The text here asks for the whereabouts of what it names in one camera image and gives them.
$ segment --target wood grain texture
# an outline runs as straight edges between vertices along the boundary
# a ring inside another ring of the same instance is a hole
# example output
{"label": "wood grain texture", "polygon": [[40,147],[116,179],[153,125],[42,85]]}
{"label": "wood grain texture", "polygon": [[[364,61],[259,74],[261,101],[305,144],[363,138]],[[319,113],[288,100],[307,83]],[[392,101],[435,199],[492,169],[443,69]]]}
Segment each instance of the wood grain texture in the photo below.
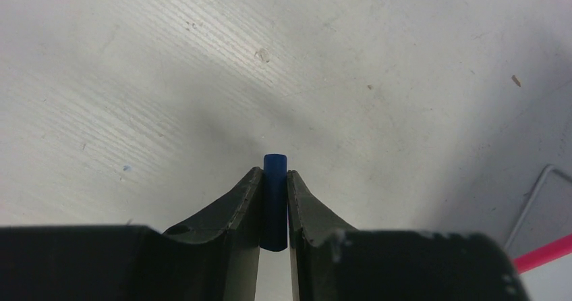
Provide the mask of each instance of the wood grain texture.
{"label": "wood grain texture", "polygon": [[[571,0],[0,7],[1,225],[163,230],[284,153],[356,227],[502,240],[572,169]],[[260,300],[291,298],[282,256]]]}

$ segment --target pink bar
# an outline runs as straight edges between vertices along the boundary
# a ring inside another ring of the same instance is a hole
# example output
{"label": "pink bar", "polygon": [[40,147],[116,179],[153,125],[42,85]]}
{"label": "pink bar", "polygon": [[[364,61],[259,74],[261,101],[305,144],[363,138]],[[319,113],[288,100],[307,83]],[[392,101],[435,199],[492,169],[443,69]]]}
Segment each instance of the pink bar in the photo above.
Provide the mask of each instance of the pink bar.
{"label": "pink bar", "polygon": [[519,273],[524,273],[572,253],[572,234],[549,243],[514,260]]}

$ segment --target blue marker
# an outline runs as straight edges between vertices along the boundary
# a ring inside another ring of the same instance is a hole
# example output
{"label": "blue marker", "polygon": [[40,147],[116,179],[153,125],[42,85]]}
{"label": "blue marker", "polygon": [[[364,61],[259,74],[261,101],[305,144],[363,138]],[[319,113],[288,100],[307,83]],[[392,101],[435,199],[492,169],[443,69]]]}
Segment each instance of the blue marker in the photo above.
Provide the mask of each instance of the blue marker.
{"label": "blue marker", "polygon": [[260,247],[272,252],[279,252],[288,247],[287,170],[286,156],[278,154],[264,156]]}

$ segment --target dark blue object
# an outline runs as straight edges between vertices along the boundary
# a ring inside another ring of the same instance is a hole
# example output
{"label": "dark blue object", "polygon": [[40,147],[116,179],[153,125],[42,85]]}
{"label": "dark blue object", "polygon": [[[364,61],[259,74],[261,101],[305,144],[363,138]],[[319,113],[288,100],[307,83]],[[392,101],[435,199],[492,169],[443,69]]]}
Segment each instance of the dark blue object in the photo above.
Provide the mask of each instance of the dark blue object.
{"label": "dark blue object", "polygon": [[260,247],[272,252],[279,252],[288,247],[286,172],[286,156],[278,154],[264,156]]}

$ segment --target blue cylinder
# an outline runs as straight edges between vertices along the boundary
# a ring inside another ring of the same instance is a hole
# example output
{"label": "blue cylinder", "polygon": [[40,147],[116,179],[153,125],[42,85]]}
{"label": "blue cylinder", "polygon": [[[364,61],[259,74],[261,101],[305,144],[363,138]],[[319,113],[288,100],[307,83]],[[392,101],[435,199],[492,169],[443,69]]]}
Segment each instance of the blue cylinder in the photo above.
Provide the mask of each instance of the blue cylinder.
{"label": "blue cylinder", "polygon": [[260,247],[272,252],[279,252],[288,247],[287,170],[286,156],[279,154],[264,156]]}

